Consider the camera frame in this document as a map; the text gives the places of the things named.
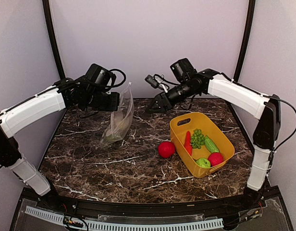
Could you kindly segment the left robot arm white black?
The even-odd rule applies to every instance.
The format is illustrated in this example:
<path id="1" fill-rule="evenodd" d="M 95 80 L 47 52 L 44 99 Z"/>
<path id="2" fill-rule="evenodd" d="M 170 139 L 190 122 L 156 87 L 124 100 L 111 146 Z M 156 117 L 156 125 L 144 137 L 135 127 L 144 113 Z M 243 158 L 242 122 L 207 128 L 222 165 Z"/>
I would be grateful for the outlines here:
<path id="1" fill-rule="evenodd" d="M 30 186 L 52 210 L 62 206 L 62 199 L 50 182 L 31 164 L 19 148 L 15 135 L 41 119 L 72 106 L 84 111 L 113 112 L 120 95 L 108 86 L 92 83 L 84 77 L 65 78 L 40 93 L 7 109 L 0 110 L 0 167 L 5 167 Z"/>

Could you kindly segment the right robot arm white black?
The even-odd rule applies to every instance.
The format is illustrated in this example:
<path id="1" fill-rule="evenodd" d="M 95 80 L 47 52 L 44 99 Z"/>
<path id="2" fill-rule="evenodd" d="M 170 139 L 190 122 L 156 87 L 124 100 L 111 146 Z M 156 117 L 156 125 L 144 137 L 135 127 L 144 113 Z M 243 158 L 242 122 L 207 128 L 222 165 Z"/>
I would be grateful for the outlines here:
<path id="1" fill-rule="evenodd" d="M 241 85 L 224 73 L 212 69 L 200 72 L 193 69 L 186 74 L 187 80 L 183 80 L 167 92 L 156 95 L 146 108 L 146 112 L 163 113 L 188 97 L 210 94 L 240 107 L 258 119 L 253 134 L 254 158 L 247 180 L 247 187 L 251 190 L 239 199 L 242 208 L 249 209 L 258 201 L 255 191 L 262 188 L 272 167 L 273 156 L 279 148 L 276 140 L 281 126 L 282 100 L 277 95 L 269 96 Z"/>

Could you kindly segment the yellow plastic basket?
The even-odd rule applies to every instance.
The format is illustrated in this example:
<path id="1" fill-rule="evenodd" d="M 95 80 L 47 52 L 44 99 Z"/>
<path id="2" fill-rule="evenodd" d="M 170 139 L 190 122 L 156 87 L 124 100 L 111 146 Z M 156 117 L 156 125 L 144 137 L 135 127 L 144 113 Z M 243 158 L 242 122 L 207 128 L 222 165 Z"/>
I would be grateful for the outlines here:
<path id="1" fill-rule="evenodd" d="M 184 143 L 187 132 L 190 131 L 191 134 L 193 134 L 194 130 L 197 128 L 201 129 L 204 135 L 208 135 L 218 147 L 224 158 L 222 163 L 210 168 L 200 167 L 196 163 L 196 160 L 200 158 L 208 158 L 210 156 L 208 149 L 203 146 L 200 149 L 192 150 L 192 154 L 189 154 L 185 149 Z M 174 143 L 178 155 L 190 173 L 196 178 L 203 178 L 219 170 L 235 153 L 234 146 L 229 139 L 213 123 L 213 121 L 203 113 L 193 112 L 173 118 L 170 121 L 170 130 L 171 142 Z"/>

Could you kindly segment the clear zip top bag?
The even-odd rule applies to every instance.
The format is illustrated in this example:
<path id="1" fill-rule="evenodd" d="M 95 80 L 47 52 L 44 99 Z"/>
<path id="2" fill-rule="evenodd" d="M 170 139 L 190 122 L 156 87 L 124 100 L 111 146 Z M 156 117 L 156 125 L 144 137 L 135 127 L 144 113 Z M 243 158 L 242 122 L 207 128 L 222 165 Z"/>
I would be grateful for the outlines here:
<path id="1" fill-rule="evenodd" d="M 135 110 L 131 86 L 132 83 L 129 82 L 128 86 L 120 94 L 120 103 L 118 106 L 118 110 L 111 113 L 110 124 L 105 129 L 101 137 L 101 148 L 105 148 L 113 144 L 104 141 L 104 138 L 106 136 L 109 136 L 110 134 L 115 134 L 117 136 L 120 136 L 121 140 L 123 140 L 131 127 Z M 122 121 L 128 122 L 128 127 L 126 129 L 117 128 Z"/>

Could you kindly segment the yellow bell pepper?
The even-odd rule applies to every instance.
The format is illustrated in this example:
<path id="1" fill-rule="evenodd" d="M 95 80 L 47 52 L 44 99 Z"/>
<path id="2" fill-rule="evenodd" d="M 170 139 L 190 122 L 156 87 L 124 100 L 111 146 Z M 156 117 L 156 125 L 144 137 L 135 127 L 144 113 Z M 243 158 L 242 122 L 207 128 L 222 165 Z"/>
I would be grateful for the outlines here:
<path id="1" fill-rule="evenodd" d="M 118 125 L 118 129 L 126 129 L 128 127 L 128 122 L 122 121 L 119 125 Z"/>

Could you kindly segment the red tomato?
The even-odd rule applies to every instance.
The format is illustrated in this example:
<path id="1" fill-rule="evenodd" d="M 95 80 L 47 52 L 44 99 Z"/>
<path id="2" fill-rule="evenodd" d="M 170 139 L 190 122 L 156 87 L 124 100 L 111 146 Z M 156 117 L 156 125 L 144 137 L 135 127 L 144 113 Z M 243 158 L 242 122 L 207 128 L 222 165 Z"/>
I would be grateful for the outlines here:
<path id="1" fill-rule="evenodd" d="M 158 146 L 158 153 L 162 158 L 169 158 L 175 153 L 175 145 L 170 141 L 162 142 Z"/>

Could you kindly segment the light green chayote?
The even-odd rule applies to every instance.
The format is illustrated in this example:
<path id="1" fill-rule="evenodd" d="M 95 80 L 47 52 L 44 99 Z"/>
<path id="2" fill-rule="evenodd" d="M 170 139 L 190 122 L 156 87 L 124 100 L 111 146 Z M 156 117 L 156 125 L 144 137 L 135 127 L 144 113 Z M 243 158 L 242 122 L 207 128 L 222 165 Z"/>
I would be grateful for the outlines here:
<path id="1" fill-rule="evenodd" d="M 120 140 L 121 140 L 121 137 L 117 136 L 115 134 L 110 134 L 109 136 L 106 136 L 104 138 L 104 141 L 107 142 L 107 143 L 114 143 L 114 142 L 117 142 L 117 141 L 120 141 Z"/>

